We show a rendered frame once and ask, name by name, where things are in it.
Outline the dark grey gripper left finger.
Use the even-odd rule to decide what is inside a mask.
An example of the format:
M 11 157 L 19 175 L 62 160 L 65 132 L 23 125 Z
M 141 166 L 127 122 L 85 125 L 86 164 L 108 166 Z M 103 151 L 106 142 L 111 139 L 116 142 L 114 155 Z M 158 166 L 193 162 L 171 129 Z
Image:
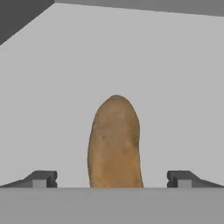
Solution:
M 0 188 L 57 188 L 57 177 L 56 171 L 33 171 L 23 179 L 0 185 Z

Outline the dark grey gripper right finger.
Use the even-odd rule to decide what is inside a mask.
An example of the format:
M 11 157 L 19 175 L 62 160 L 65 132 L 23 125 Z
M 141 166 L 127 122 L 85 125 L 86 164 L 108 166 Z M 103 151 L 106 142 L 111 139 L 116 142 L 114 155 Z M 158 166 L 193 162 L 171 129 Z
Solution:
M 193 174 L 191 171 L 168 171 L 167 187 L 174 188 L 224 188 L 224 185 L 218 185 L 204 180 Z

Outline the brown sweet potato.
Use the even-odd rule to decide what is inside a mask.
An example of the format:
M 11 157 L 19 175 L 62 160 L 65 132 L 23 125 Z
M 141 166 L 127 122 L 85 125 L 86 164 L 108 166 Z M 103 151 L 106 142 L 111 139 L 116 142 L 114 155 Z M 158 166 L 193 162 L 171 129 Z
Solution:
M 87 148 L 89 184 L 97 188 L 143 187 L 140 124 L 123 96 L 109 97 L 97 110 Z

